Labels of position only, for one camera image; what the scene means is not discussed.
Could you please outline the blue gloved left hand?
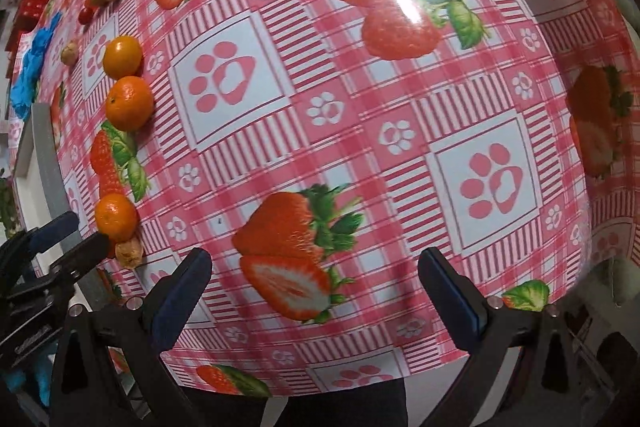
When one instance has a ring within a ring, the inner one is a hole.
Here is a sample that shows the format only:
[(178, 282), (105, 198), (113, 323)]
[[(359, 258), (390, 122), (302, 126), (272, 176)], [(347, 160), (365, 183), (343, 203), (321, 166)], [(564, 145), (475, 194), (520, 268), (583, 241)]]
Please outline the blue gloved left hand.
[(17, 369), (2, 371), (1, 377), (8, 386), (9, 392), (17, 392), (27, 383), (34, 383), (40, 402), (45, 407), (50, 407), (51, 379), (56, 349), (58, 349), (56, 341), (49, 343), (26, 364)]

